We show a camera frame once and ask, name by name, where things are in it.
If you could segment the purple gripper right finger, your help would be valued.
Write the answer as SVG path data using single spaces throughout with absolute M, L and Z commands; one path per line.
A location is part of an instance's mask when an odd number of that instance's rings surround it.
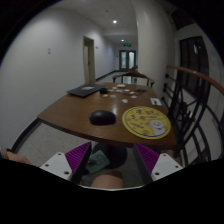
M 144 185 L 182 169 L 167 153 L 157 154 L 139 143 L 133 145 L 133 153 Z

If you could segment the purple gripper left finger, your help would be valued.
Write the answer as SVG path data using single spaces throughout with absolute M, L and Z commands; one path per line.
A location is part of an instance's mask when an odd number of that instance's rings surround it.
M 92 144 L 90 142 L 82 144 L 67 153 L 57 152 L 41 166 L 41 169 L 74 184 L 79 184 L 91 152 Z

